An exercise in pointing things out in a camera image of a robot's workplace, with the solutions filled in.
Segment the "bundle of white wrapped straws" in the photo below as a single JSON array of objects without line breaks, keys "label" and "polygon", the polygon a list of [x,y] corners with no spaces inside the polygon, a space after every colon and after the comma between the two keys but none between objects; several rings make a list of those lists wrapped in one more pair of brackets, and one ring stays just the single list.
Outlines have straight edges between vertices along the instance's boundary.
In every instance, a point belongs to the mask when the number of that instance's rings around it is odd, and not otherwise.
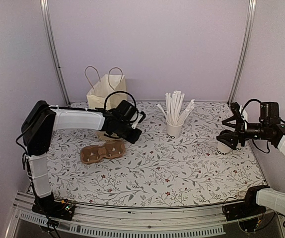
[{"label": "bundle of white wrapped straws", "polygon": [[165,109],[160,104],[156,105],[163,113],[166,121],[172,126],[181,126],[195,108],[195,100],[192,99],[181,112],[184,97],[184,93],[175,90],[172,93],[165,93]]}]

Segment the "floral patterned table mat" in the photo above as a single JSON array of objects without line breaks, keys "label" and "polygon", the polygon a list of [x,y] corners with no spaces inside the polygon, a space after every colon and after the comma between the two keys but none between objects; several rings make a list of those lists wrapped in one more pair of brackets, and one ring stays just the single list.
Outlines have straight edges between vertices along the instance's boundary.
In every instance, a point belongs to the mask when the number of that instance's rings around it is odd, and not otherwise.
[{"label": "floral patterned table mat", "polygon": [[85,146],[101,145],[95,131],[58,130],[47,154],[51,190],[56,198],[129,207],[210,205],[244,197],[266,180],[249,146],[219,155],[216,136],[231,116],[226,103],[197,102],[180,135],[171,139],[157,102],[138,102],[146,119],[135,144],[121,158],[86,165]]}]

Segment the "cream paper bag with handles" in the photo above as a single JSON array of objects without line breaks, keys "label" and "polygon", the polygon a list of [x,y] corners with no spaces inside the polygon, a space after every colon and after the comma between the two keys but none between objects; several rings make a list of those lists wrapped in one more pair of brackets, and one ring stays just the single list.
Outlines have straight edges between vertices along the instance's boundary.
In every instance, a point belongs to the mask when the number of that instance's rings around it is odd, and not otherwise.
[{"label": "cream paper bag with handles", "polygon": [[[98,82],[95,84],[92,84],[91,80],[87,76],[86,71],[88,69],[94,69],[98,76]],[[112,70],[117,69],[120,71],[120,75],[113,75],[111,74]],[[123,71],[119,67],[113,67],[109,70],[108,74],[104,75],[103,77],[100,77],[98,70],[89,65],[84,70],[84,75],[91,86],[91,89],[86,94],[88,106],[90,109],[95,108],[104,108],[104,102],[108,95],[110,95],[113,92],[116,91],[126,91],[126,79],[123,74]],[[106,103],[106,110],[116,108],[122,100],[127,100],[126,94],[114,94],[111,97],[109,97],[107,103]],[[110,138],[105,134],[105,132],[97,131],[96,132],[99,139],[102,140],[112,140],[114,138]]]}]

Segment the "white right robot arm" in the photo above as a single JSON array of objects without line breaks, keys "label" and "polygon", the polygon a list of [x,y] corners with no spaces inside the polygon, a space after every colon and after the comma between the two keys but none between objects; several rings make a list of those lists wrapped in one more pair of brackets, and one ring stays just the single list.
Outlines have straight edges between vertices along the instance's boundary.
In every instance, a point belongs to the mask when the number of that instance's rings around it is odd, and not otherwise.
[{"label": "white right robot arm", "polygon": [[[259,104],[260,109],[257,123],[249,122],[245,112],[246,107],[254,101]],[[280,108],[277,102],[250,99],[244,106],[233,102],[229,107],[232,116],[224,119],[222,124],[230,129],[222,131],[216,137],[222,147],[235,150],[238,146],[245,146],[249,140],[253,144],[257,140],[265,140],[268,146],[272,145],[285,158],[285,121],[280,117]],[[285,162],[282,162],[281,165],[285,168]],[[285,216],[285,188],[283,182],[279,181],[285,179],[285,171],[281,172],[278,166],[272,167],[275,171],[268,175],[275,179],[275,182],[271,182],[270,185],[251,185],[242,202],[223,205],[222,211],[227,221],[259,215],[267,209]]]}]

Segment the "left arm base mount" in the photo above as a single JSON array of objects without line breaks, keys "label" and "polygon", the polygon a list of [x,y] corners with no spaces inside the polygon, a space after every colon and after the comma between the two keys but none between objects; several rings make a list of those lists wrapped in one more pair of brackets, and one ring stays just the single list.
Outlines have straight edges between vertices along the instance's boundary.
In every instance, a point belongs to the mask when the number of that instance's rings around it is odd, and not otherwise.
[{"label": "left arm base mount", "polygon": [[36,196],[32,211],[50,218],[71,221],[75,211],[75,203],[68,199],[56,201],[51,193],[51,195],[44,198]]}]

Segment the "white paper cup corner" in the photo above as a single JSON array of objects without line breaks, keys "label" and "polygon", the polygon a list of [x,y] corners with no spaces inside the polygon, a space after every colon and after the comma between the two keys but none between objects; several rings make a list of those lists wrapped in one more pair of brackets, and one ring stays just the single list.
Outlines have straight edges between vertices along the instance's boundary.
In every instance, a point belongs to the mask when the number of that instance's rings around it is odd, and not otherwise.
[{"label": "white paper cup corner", "polygon": [[232,149],[230,147],[221,142],[217,143],[216,150],[219,155],[228,155],[230,152],[232,152]]}]

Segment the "left aluminium frame post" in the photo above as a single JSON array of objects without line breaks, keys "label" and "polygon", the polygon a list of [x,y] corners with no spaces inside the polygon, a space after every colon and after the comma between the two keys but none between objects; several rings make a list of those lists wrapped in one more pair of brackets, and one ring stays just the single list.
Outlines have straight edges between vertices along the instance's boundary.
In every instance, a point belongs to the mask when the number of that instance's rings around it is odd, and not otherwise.
[{"label": "left aluminium frame post", "polygon": [[46,37],[48,40],[50,54],[51,54],[51,58],[53,61],[59,88],[60,88],[64,103],[69,106],[71,104],[71,101],[68,96],[68,91],[67,91],[63,73],[62,73],[62,67],[60,64],[60,60],[59,60],[59,56],[58,56],[58,52],[57,52],[57,48],[55,44],[54,33],[53,33],[52,25],[51,25],[49,2],[47,0],[40,0],[40,7],[41,7],[41,13],[42,13],[42,18],[44,22]]}]

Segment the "right aluminium frame post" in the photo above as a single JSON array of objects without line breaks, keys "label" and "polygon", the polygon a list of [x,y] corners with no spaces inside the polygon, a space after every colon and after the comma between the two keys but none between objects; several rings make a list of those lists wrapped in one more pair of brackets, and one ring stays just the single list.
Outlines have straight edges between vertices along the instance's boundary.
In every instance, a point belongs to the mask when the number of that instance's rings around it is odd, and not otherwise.
[{"label": "right aluminium frame post", "polygon": [[255,17],[255,11],[256,11],[256,0],[249,0],[248,1],[248,10],[247,10],[247,17],[246,17],[246,24],[244,29],[244,37],[242,41],[241,51],[239,55],[238,64],[236,67],[233,83],[231,86],[231,91],[227,100],[227,103],[230,105],[232,102],[234,102],[237,90],[239,87],[241,75],[244,69],[246,55],[249,48],[249,42],[252,34],[252,29],[254,25],[254,17]]}]

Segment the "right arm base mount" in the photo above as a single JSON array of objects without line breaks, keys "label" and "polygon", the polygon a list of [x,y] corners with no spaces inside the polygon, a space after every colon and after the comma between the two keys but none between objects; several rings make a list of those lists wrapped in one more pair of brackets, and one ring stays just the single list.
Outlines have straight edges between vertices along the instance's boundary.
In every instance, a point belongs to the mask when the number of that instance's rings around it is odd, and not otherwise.
[{"label": "right arm base mount", "polygon": [[267,185],[259,185],[248,188],[244,201],[222,205],[222,212],[226,217],[227,221],[233,221],[243,219],[255,215],[262,215],[262,218],[255,218],[253,221],[244,221],[239,224],[240,228],[247,233],[256,232],[264,218],[266,207],[260,206],[256,203],[257,192],[264,188],[270,188]]}]

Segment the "brown cardboard cup carrier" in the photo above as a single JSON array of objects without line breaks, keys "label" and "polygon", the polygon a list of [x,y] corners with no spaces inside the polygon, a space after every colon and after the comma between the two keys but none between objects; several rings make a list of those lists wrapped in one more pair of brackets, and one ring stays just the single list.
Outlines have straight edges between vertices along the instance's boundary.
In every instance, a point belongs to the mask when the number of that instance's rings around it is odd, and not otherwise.
[{"label": "brown cardboard cup carrier", "polygon": [[103,159],[120,158],[125,153],[125,145],[121,140],[107,141],[103,145],[91,145],[81,149],[80,160],[84,164],[98,163]]}]

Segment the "front aluminium rail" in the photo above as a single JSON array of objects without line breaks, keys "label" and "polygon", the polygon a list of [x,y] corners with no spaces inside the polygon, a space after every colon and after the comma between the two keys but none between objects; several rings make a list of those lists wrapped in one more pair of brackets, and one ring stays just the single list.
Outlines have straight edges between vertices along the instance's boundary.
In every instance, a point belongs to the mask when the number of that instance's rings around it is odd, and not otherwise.
[{"label": "front aluminium rail", "polygon": [[228,221],[223,204],[178,208],[75,205],[71,220],[32,211],[34,197],[19,192],[6,228],[8,238],[285,238],[285,218],[265,214]]}]

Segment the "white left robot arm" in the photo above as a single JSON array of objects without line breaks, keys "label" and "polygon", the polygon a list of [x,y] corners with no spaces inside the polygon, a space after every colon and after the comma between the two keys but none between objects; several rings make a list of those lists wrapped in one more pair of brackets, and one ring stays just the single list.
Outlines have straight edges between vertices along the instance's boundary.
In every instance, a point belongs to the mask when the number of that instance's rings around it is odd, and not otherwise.
[{"label": "white left robot arm", "polygon": [[131,144],[142,131],[137,124],[144,120],[134,104],[123,100],[113,109],[75,108],[49,105],[38,101],[25,119],[15,143],[23,149],[22,167],[32,184],[35,203],[46,215],[54,215],[57,202],[50,187],[47,154],[58,130],[87,129],[115,134]]}]

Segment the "white paper coffee cup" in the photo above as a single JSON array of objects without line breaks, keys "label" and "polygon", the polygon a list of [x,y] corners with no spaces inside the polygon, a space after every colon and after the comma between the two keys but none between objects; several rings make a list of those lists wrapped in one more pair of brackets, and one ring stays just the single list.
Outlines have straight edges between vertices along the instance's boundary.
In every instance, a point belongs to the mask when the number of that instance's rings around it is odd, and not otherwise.
[{"label": "white paper coffee cup", "polygon": [[241,150],[243,150],[243,148],[244,148],[244,147],[241,147],[241,146],[240,146],[240,147],[237,147],[235,150],[236,150],[236,151],[241,151]]}]

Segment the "aluminium frame post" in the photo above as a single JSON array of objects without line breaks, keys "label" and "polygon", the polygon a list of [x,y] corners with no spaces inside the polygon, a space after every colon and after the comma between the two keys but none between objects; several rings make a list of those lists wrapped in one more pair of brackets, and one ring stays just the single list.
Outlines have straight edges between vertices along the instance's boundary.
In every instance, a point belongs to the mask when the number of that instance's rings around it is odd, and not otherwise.
[{"label": "aluminium frame post", "polygon": [[42,13],[42,18],[44,22],[46,37],[48,40],[50,54],[51,54],[51,58],[53,61],[59,88],[60,88],[64,103],[69,106],[71,104],[71,101],[68,96],[68,91],[67,91],[63,73],[62,73],[62,67],[60,64],[60,60],[59,60],[59,56],[58,56],[58,52],[57,52],[57,48],[55,44],[54,33],[53,33],[52,25],[51,25],[49,2],[47,0],[40,0],[40,7],[41,7],[41,13]]},{"label": "aluminium frame post", "polygon": [[244,37],[242,41],[241,51],[239,55],[238,64],[236,67],[233,83],[231,86],[231,91],[227,100],[227,103],[230,105],[232,102],[234,102],[237,90],[239,87],[241,75],[244,69],[246,55],[249,48],[249,42],[252,34],[252,29],[254,25],[254,17],[255,17],[255,11],[256,11],[256,0],[249,0],[248,1],[248,10],[247,10],[247,17],[246,17],[246,24],[244,29]]}]

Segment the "white cup holding straws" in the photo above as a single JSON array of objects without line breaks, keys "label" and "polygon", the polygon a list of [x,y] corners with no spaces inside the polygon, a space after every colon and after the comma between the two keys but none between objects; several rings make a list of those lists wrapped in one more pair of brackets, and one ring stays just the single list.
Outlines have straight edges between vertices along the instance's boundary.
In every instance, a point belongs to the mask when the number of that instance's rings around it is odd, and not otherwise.
[{"label": "white cup holding straws", "polygon": [[179,137],[179,134],[182,129],[182,124],[180,125],[173,125],[168,120],[166,121],[166,130],[167,130],[167,136],[171,139],[176,139]]}]

